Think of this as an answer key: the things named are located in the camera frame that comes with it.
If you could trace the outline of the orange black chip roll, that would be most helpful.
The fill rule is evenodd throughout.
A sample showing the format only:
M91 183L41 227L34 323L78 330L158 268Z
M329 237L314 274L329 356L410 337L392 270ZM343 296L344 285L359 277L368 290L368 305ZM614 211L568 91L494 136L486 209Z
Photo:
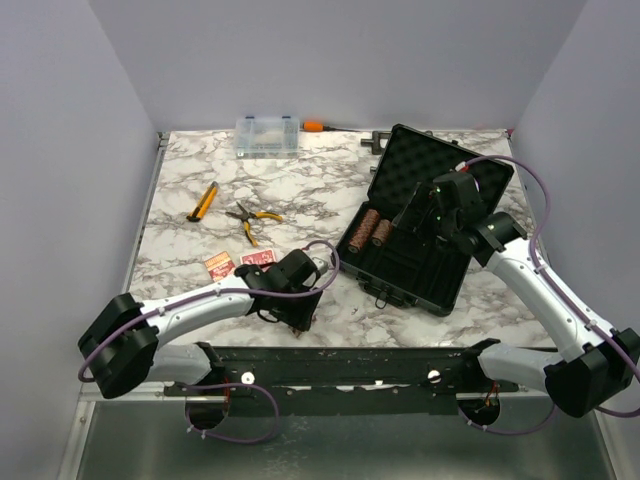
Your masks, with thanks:
M363 220L352 235L348 243L348 250L351 253L358 253L368 241L376 225L376 220Z
M389 239L393 230L393 224L390 220L382 219L374 229L371 235L371 243L376 247L383 246Z

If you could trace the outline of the orange blue chip roll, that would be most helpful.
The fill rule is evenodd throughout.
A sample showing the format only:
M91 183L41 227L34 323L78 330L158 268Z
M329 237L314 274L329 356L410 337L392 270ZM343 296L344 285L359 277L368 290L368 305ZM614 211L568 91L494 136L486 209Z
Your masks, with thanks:
M300 330L294 327L290 327L289 330L296 338L299 338L301 335L307 333L307 330Z

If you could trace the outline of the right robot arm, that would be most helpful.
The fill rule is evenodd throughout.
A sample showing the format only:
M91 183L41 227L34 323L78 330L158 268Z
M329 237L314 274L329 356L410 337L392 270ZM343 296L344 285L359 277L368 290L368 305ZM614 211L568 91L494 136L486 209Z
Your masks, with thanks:
M417 183L393 224L475 258L520 298L555 344L555 353L494 340L479 346L459 370L467 389L480 392L506 380L547 393L561 411L580 418L638 375L638 334L589 309L542 262L511 215L488 213L471 174L454 171Z

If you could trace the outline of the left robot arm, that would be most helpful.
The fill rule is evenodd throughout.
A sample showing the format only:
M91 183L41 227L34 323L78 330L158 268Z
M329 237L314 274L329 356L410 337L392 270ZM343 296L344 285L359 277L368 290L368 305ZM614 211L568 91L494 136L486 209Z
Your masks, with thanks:
M203 345L171 342L212 323L257 314L300 331L309 329L322 296L316 284L328 263L296 249L262 268L243 264L222 280L161 300L114 297L78 341L79 373L105 399L121 397L144 382L176 381L201 395L214 393L220 368Z

